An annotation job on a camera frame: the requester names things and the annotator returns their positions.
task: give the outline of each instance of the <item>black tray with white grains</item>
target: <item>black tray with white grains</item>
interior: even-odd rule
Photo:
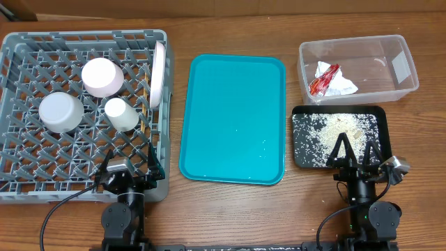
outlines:
[[[379,106],[303,105],[293,109],[294,161],[303,168],[329,168],[328,156],[335,147],[339,133],[345,132],[362,163],[365,144],[371,140],[381,150],[383,158],[392,157],[387,119]],[[338,157],[344,157],[341,145]],[[373,151],[370,164],[378,164]]]

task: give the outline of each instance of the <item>teal tray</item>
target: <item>teal tray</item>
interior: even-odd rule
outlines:
[[[285,172],[285,67],[259,56],[192,62],[179,167],[198,181],[274,185]]]

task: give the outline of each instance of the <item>transparent plastic container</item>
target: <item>transparent plastic container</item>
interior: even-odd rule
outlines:
[[[400,35],[305,42],[299,47],[298,74],[305,105],[356,105],[395,101],[420,85],[409,48]],[[318,61],[338,63],[358,90],[354,94],[314,97],[309,84]]]

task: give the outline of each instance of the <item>wooden table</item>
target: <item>wooden table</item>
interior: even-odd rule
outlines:
[[[387,112],[392,150],[412,170],[391,187],[387,201],[400,205],[401,250],[444,250],[446,246],[446,14],[400,13],[281,17],[103,20],[6,23],[13,31],[163,29],[175,51],[171,104],[169,196],[147,204],[146,235],[154,244],[241,245],[314,241],[321,221],[343,207],[332,172],[298,169],[293,163],[291,127],[286,127],[286,173],[277,185],[256,186],[187,180],[178,169],[183,112],[192,59],[203,53],[274,56],[286,66],[286,114],[302,104],[296,62],[302,42],[401,34],[412,52],[420,88]],[[73,202],[61,207],[45,232],[47,250],[87,250],[103,237],[106,204]],[[0,250],[37,250],[50,205],[1,205]],[[331,220],[323,240],[346,233],[347,215]]]

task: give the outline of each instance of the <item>wire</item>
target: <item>wire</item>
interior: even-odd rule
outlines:
[[[344,196],[342,195],[342,192],[341,192],[341,190],[339,189],[339,184],[345,185],[346,188],[347,188],[347,190],[348,190],[348,187],[347,187],[347,185],[346,185],[345,183],[342,183],[341,181],[338,181],[338,182],[336,183],[337,192],[339,193],[339,195],[341,195],[341,199],[342,199],[345,203],[348,204],[348,198],[347,198],[347,197],[344,197]]]
[[[333,218],[334,216],[336,216],[336,215],[338,215],[338,214],[340,214],[340,213],[342,213],[342,212],[344,212],[344,211],[347,211],[347,210],[350,210],[350,209],[357,208],[358,206],[364,206],[364,205],[367,205],[367,204],[373,204],[373,203],[377,202],[379,199],[381,199],[381,198],[385,195],[385,193],[390,189],[390,172],[391,172],[391,168],[388,167],[388,168],[387,168],[387,171],[386,171],[386,175],[387,175],[387,185],[385,186],[384,191],[383,191],[382,193],[380,193],[380,194],[377,196],[377,198],[375,198],[375,199],[373,199],[373,200],[371,200],[371,201],[368,201],[368,202],[364,202],[364,203],[360,203],[360,204],[356,204],[356,205],[352,205],[352,206],[347,206],[347,207],[345,207],[345,208],[339,209],[338,211],[336,211],[336,212],[330,214],[326,219],[324,219],[324,220],[321,222],[321,224],[319,225],[319,228],[318,228],[318,232],[317,232],[317,234],[316,234],[316,245],[317,245],[317,249],[318,249],[319,251],[322,251],[322,246],[321,246],[321,242],[319,241],[319,236],[321,235],[321,230],[322,230],[323,225],[324,225],[325,223],[327,223],[328,220],[330,220],[330,219]]]
[[[45,218],[45,220],[43,221],[42,224],[42,229],[40,229],[40,251],[45,251],[44,247],[43,247],[43,233],[45,232],[45,227],[47,226],[49,217],[51,217],[51,215],[55,212],[56,209],[58,209],[60,206],[64,205],[67,201],[69,201],[72,198],[78,197],[79,195],[88,192],[89,190],[94,189],[95,187],[97,187],[98,184],[94,184],[80,192],[77,192],[69,197],[66,197],[65,199],[63,199],[61,202],[59,202],[56,206],[54,206],[53,209],[51,209],[51,211],[47,214],[47,217]]]

